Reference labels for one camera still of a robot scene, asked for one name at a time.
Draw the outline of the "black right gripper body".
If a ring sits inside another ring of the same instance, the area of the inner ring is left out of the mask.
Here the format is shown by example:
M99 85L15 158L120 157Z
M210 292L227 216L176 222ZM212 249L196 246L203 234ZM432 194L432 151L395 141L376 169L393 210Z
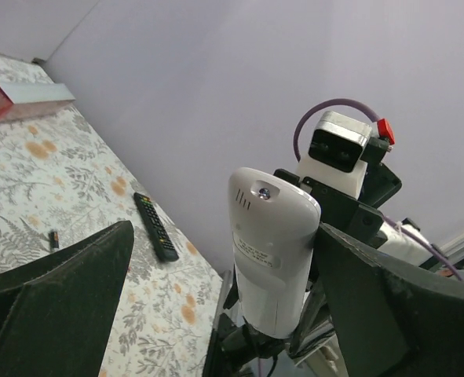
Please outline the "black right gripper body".
M319 227L321 224L332 225L360 241L370 243L382 226L382 213L375 205L363 203L311 178L300 178L283 169L271 175L295 185L317 201L321 208ZM218 330L212 328L213 375L240 376L245 365L253 359L274 360L282 352L295 357L333 335L329 314L325 310L325 294L313 260L298 326L286 339L269 337L248 324L239 302L235 263L232 273L234 281L225 308L235 306L237 318L233 323L223 313L219 318Z

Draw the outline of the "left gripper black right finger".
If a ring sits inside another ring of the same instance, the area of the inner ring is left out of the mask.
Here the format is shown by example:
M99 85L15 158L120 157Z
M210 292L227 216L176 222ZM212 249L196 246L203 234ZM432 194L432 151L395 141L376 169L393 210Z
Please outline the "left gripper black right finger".
M351 376L464 376L464 283L321 224L315 261Z

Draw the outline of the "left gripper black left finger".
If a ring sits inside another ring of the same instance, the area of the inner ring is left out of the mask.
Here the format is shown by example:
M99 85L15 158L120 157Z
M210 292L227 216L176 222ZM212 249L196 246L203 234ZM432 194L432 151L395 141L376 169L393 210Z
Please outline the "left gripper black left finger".
M0 376L97 376L133 251L119 221L0 273Z

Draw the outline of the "white remote control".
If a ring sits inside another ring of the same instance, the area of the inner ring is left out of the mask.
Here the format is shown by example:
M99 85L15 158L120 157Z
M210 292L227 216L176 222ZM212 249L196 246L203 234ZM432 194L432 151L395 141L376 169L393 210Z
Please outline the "white remote control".
M241 167L228 180L228 212L243 316L286 339L300 320L320 205L287 181Z

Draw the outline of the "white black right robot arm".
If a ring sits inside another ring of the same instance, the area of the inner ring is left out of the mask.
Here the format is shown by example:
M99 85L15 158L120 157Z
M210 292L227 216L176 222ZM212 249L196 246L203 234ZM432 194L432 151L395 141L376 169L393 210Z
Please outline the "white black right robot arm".
M206 359L235 376L254 358L299 356L336 338L351 376L464 376L464 282L438 275L438 255L412 224L379 211L400 182L379 165L358 200L343 174L324 184L242 167L228 181L234 281Z

